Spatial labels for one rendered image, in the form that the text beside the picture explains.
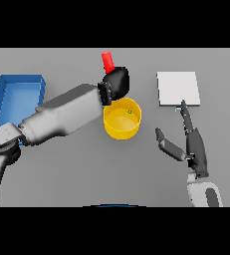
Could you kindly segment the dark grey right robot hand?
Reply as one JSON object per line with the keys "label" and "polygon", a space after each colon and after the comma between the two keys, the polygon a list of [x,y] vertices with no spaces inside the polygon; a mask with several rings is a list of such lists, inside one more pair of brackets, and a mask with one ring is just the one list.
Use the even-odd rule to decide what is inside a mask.
{"label": "dark grey right robot hand", "polygon": [[186,160],[188,167],[195,172],[196,178],[209,176],[207,156],[202,136],[197,127],[193,126],[185,100],[181,101],[180,114],[183,117],[183,127],[186,137],[186,150],[183,150],[168,140],[162,130],[155,129],[159,149],[177,161]]}

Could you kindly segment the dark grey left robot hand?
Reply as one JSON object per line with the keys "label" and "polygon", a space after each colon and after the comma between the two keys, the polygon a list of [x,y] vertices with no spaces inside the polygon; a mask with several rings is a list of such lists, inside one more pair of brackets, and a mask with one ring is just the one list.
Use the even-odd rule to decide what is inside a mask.
{"label": "dark grey left robot hand", "polygon": [[126,67],[115,67],[98,83],[101,101],[104,106],[110,106],[112,101],[123,98],[129,91],[129,74]]}

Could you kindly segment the red beaker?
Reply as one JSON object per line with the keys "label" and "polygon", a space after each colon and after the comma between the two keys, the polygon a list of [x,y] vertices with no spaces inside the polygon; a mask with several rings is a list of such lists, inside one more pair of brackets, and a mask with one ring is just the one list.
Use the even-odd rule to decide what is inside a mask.
{"label": "red beaker", "polygon": [[102,52],[102,59],[106,73],[110,73],[115,69],[112,53],[109,51]]}

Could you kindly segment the yellow bowl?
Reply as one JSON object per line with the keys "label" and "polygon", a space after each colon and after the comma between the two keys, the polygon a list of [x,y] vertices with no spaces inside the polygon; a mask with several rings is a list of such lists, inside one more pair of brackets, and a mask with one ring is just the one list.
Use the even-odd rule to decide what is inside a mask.
{"label": "yellow bowl", "polygon": [[131,139],[139,130],[141,108],[131,98],[112,101],[103,109],[103,123],[107,134],[114,139]]}

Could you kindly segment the pale square measuring scale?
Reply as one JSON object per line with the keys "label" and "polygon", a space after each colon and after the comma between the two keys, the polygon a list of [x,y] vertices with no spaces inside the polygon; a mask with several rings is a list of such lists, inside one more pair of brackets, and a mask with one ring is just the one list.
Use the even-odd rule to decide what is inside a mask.
{"label": "pale square measuring scale", "polygon": [[200,106],[194,72],[158,72],[156,78],[161,107],[178,107],[182,101],[185,101],[188,106]]}

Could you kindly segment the blue tray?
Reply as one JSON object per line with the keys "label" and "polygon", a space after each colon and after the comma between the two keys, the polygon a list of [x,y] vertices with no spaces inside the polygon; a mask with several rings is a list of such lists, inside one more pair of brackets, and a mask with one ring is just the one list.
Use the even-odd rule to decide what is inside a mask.
{"label": "blue tray", "polygon": [[26,121],[45,96],[42,75],[0,75],[0,151],[18,139],[28,144],[32,131]]}

